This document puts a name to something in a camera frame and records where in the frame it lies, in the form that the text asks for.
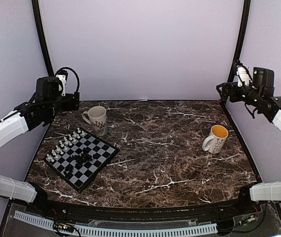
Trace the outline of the pile of black chess pieces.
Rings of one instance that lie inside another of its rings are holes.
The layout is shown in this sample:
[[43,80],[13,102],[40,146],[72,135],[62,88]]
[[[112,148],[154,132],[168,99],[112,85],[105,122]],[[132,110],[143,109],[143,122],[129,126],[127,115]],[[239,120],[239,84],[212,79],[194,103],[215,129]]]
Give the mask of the pile of black chess pieces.
[[83,148],[81,153],[77,155],[71,155],[70,158],[75,162],[75,165],[69,164],[68,166],[66,166],[64,174],[67,179],[70,179],[73,175],[74,168],[80,170],[84,164],[87,164],[88,162],[93,160],[93,156],[89,154],[88,148]]

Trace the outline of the black grey chess board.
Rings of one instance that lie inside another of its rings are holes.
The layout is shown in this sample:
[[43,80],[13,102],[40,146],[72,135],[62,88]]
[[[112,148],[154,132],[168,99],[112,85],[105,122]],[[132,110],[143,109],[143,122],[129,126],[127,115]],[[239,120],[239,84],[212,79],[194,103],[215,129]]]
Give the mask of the black grey chess board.
[[59,141],[44,162],[74,190],[81,193],[120,149],[78,127]]

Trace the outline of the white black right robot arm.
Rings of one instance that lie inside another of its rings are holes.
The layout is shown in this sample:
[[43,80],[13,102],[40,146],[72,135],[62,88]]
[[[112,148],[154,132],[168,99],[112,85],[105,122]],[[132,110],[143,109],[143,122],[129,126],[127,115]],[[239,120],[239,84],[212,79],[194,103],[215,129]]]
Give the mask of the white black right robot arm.
[[[232,69],[238,80],[217,85],[220,103],[243,102],[245,107],[253,106],[253,111],[249,112],[252,117],[263,114],[281,132],[281,96],[274,96],[274,71],[255,67],[250,73],[240,60],[232,63]],[[242,187],[234,210],[245,214],[253,207],[253,202],[260,201],[281,202],[281,181]]]

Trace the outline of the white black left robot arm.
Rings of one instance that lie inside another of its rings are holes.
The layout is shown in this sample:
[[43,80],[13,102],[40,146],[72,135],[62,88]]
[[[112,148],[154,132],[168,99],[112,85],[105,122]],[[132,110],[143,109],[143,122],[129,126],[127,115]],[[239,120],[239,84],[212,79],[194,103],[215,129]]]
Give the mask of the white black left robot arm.
[[[80,78],[70,67],[60,68],[53,76],[37,80],[30,100],[15,107],[0,120],[0,148],[39,125],[50,124],[60,111],[79,108]],[[37,184],[0,175],[0,197],[32,203],[41,215],[48,215],[52,205],[47,193]]]

